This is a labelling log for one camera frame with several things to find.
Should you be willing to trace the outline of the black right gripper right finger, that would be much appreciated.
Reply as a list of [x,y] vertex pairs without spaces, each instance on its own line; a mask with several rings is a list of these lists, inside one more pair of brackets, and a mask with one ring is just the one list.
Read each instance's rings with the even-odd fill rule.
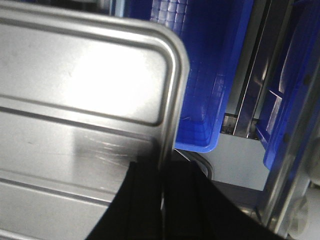
[[235,206],[195,162],[169,161],[162,173],[165,239],[281,239]]

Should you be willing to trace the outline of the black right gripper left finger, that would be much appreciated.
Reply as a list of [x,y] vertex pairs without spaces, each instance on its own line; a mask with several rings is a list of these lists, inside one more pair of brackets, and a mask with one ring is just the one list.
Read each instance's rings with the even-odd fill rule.
[[151,160],[131,162],[125,178],[87,240],[160,240],[162,189]]

